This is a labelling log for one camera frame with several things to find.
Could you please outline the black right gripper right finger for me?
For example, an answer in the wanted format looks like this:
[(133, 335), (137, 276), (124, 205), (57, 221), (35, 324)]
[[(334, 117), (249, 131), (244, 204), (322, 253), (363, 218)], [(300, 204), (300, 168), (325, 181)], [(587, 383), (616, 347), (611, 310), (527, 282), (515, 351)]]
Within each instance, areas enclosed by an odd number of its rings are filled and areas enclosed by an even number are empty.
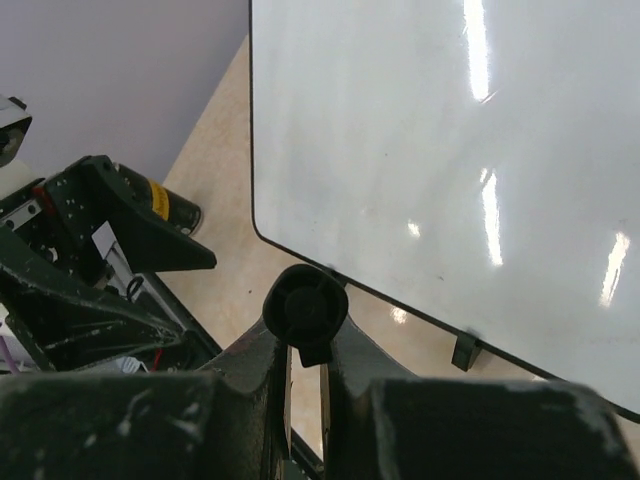
[(329, 479), (635, 479), (609, 405), (563, 381), (420, 377), (353, 321), (331, 344)]

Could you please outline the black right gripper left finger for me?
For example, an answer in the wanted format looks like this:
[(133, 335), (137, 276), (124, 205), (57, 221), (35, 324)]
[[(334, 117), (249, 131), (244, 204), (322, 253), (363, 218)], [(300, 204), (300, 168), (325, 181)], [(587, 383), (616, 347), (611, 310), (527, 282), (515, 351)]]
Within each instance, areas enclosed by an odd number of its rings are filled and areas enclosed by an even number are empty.
[(290, 350), (257, 323), (197, 371), (1, 381), (5, 479), (278, 479)]

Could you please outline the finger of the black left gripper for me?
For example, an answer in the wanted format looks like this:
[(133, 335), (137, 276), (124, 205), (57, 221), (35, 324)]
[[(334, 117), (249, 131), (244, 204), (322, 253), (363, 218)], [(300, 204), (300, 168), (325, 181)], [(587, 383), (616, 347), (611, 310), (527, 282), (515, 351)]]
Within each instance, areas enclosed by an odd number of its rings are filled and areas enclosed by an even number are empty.
[(1, 227), (1, 304), (39, 369), (82, 370), (183, 341), (176, 323), (95, 284), (84, 281), (78, 266), (49, 262)]
[(212, 269), (213, 251), (140, 201), (105, 155), (86, 156), (43, 184), (43, 209), (84, 247), (107, 223), (135, 273)]

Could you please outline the black white marker pen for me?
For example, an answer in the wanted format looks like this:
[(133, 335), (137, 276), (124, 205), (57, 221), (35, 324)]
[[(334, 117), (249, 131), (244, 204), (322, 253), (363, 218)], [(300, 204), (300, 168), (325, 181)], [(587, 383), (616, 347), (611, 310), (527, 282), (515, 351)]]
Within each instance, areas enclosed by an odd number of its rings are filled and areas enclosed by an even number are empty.
[(296, 264), (277, 277), (264, 300), (262, 319), (273, 335), (298, 350), (308, 368), (332, 361), (331, 342), (348, 309), (344, 285), (331, 272)]

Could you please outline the white whiteboard black frame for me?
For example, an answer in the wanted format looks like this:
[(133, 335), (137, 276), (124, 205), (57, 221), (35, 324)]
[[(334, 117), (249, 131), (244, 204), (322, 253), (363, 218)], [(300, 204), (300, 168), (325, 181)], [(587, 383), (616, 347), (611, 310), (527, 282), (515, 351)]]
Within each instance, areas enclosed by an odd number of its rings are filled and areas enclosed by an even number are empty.
[(639, 417), (639, 5), (253, 1), (264, 241)]

